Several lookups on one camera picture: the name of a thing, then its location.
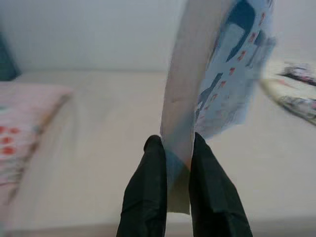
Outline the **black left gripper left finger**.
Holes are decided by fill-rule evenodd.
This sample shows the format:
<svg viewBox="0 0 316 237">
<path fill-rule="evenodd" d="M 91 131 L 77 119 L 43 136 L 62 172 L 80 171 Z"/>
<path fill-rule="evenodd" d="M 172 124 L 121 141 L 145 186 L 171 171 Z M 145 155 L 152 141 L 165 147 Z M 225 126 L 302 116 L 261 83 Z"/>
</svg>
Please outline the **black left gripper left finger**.
<svg viewBox="0 0 316 237">
<path fill-rule="evenodd" d="M 124 191 L 118 237 L 163 237 L 167 217 L 166 158 L 161 138 L 150 136 Z"/>
</svg>

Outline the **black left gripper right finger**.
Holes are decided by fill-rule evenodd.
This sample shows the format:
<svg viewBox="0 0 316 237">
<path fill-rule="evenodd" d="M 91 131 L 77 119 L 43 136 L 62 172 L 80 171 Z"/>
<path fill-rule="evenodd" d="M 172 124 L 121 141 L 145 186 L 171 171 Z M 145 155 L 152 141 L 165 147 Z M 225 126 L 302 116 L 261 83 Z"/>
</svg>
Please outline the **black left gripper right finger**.
<svg viewBox="0 0 316 237">
<path fill-rule="evenodd" d="M 194 236 L 253 235 L 235 185 L 199 134 L 195 134 L 189 195 Z"/>
</svg>

